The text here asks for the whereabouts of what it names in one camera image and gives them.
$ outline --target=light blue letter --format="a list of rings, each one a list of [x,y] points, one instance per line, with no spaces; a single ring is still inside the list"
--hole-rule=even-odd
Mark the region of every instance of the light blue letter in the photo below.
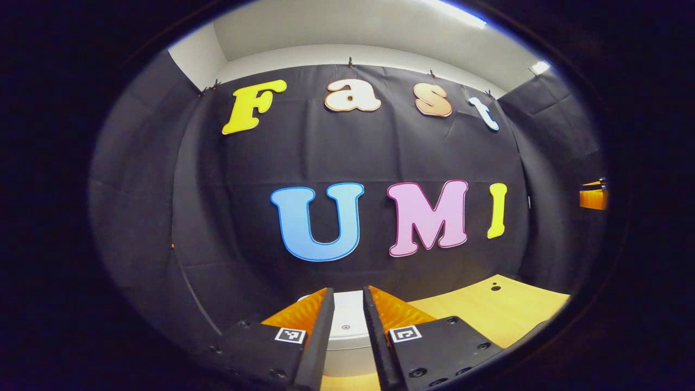
[[[350,254],[359,242],[359,213],[357,198],[364,194],[359,183],[338,183],[328,186],[326,194],[338,207],[338,238],[331,243],[319,243],[311,236],[309,203],[316,193],[308,187],[287,187],[274,191],[270,200],[277,206],[280,232],[287,251],[303,260],[326,262]]]
[[[482,120],[485,121],[485,124],[492,130],[498,131],[500,130],[500,125],[497,125],[497,122],[493,121],[492,118],[490,118],[490,109],[485,106],[480,99],[476,97],[472,97],[468,100],[468,103],[472,104],[475,106],[475,108],[478,110],[478,113],[482,117]]]

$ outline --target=orange letter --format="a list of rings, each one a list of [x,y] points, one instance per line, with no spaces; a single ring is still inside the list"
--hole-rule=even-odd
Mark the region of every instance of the orange letter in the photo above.
[[[444,88],[434,84],[418,83],[413,87],[413,92],[419,98],[415,99],[415,106],[422,114],[447,117],[452,113]]]

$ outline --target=orange object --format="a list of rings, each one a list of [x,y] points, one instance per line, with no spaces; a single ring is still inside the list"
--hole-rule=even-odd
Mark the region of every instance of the orange object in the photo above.
[[[422,114],[448,117],[453,112],[451,103],[446,100],[444,88],[435,84],[417,83],[413,92],[418,97],[415,99],[415,106]]]
[[[306,342],[311,338],[311,331],[316,322],[318,311],[326,295],[326,289],[316,291],[302,300],[290,305],[277,314],[262,321],[261,324],[275,327],[294,328],[295,330],[306,330]]]
[[[582,208],[605,210],[607,197],[602,189],[579,192],[579,206]]]
[[[389,330],[414,324],[421,324],[428,321],[436,321],[436,318],[418,310],[414,306],[404,302],[403,300],[386,292],[369,286],[374,298],[374,304],[377,306],[379,318],[382,320],[386,337],[388,338]]]

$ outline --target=ceiling light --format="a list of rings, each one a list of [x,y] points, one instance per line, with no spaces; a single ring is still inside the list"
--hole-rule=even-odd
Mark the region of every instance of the ceiling light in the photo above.
[[[477,27],[479,29],[482,29],[485,27],[487,22],[485,22],[483,19],[480,19],[477,16],[471,15],[467,13],[466,11],[462,10],[461,8],[458,8],[456,6],[452,6],[451,4],[445,3],[443,1],[439,0],[421,0],[423,3],[427,3],[431,5],[432,7],[437,8],[440,12],[445,13],[447,15],[453,15],[460,21],[462,21],[465,24],[471,25],[473,27]]]
[[[533,65],[531,68],[533,69],[533,72],[535,74],[541,74],[548,70],[548,68],[550,68],[550,64],[548,64],[545,61],[539,61],[536,63],[536,65]]]

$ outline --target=orange textured pad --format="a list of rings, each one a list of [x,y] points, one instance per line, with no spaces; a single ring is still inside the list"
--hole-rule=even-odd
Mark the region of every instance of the orange textured pad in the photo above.
[[[261,322],[268,326],[306,330],[306,341],[311,338],[311,331],[316,322],[318,311],[321,309],[326,289],[314,292],[302,300],[290,305],[284,310]]]
[[[603,190],[580,191],[579,206],[589,209],[606,209],[606,197],[603,194]]]
[[[374,304],[377,306],[379,318],[384,325],[384,331],[388,337],[389,330],[414,324],[421,324],[428,321],[436,321],[436,319],[423,311],[418,310],[412,305],[386,292],[369,286],[374,298]]]

